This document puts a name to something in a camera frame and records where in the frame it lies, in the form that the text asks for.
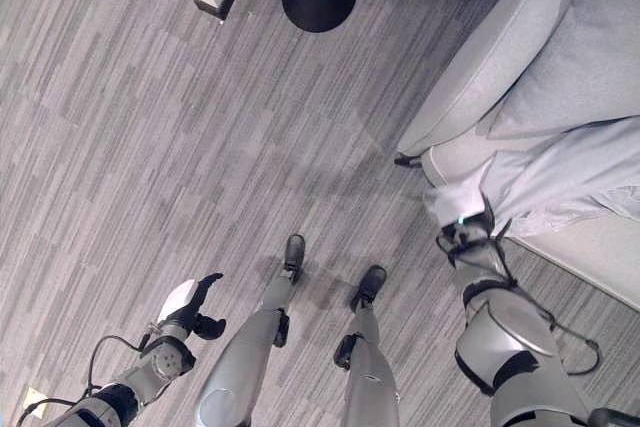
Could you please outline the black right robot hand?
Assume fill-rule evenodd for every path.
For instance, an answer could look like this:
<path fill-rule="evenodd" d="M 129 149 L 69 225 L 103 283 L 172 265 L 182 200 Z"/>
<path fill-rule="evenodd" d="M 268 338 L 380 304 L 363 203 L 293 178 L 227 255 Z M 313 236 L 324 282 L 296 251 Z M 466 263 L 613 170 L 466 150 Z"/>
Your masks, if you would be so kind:
<path fill-rule="evenodd" d="M 425 207 L 439 227 L 479 223 L 487 231 L 495 227 L 488 200 L 479 188 L 446 185 L 423 194 Z"/>

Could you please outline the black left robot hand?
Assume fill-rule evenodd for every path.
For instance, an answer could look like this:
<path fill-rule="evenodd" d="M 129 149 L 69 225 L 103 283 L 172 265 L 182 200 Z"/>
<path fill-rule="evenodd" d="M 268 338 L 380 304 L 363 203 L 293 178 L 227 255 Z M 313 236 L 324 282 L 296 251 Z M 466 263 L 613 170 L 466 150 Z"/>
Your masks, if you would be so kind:
<path fill-rule="evenodd" d="M 214 320 L 199 312 L 209 288 L 223 277 L 222 273 L 213 273 L 200 281 L 188 279 L 175 287 L 166 298 L 157 325 L 160 329 L 176 326 L 185 331 L 186 339 L 195 333 L 201 339 L 214 340 L 219 338 L 226 327 L 226 320 Z"/>

